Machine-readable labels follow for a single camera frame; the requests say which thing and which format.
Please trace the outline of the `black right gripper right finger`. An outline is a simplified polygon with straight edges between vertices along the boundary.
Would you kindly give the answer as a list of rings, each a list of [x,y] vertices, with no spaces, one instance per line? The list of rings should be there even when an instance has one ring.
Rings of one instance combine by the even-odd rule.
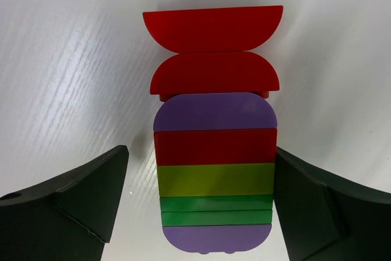
[[[290,260],[390,260],[390,194],[278,149],[274,202]]]

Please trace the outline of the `multicolour lego tower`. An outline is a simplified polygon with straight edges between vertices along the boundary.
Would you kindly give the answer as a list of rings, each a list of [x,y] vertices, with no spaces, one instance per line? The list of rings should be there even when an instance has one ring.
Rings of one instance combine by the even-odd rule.
[[[249,92],[184,94],[156,114],[163,234],[184,252],[245,252],[272,229],[277,119]]]

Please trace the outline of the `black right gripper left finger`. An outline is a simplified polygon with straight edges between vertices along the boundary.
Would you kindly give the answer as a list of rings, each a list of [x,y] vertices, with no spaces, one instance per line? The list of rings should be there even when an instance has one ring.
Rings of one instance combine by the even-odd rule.
[[[100,260],[114,228],[129,152],[118,145],[1,197],[1,260]]]

